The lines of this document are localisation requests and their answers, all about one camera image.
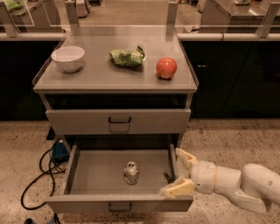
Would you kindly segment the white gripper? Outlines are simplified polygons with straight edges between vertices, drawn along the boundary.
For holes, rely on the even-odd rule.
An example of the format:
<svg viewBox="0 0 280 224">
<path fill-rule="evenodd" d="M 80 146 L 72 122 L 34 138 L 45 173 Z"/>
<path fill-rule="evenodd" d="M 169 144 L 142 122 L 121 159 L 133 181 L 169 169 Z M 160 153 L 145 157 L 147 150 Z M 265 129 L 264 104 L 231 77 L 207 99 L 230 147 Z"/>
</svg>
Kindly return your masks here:
<svg viewBox="0 0 280 224">
<path fill-rule="evenodd" d="M 207 161 L 197 162 L 194 155 L 180 148 L 176 148 L 175 152 L 183 166 L 187 170 L 191 169 L 191 179 L 178 178 L 173 183 L 162 187 L 159 194 L 166 197 L 183 196 L 190 194 L 194 188 L 199 193 L 213 193 L 217 166 Z"/>
</svg>

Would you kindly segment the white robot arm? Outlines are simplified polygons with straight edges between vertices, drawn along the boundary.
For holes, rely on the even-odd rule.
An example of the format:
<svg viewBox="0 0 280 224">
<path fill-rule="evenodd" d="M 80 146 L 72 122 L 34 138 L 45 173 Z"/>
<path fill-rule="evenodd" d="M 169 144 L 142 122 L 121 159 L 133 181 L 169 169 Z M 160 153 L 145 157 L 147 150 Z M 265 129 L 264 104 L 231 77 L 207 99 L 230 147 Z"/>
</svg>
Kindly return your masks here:
<svg viewBox="0 0 280 224">
<path fill-rule="evenodd" d="M 236 170 L 198 160 L 177 148 L 176 155 L 188 170 L 188 178 L 177 178 L 160 189 L 166 197 L 183 196 L 192 191 L 216 193 L 235 206 L 250 212 L 265 214 L 272 203 L 280 205 L 280 175 L 260 164 L 246 164 Z"/>
</svg>

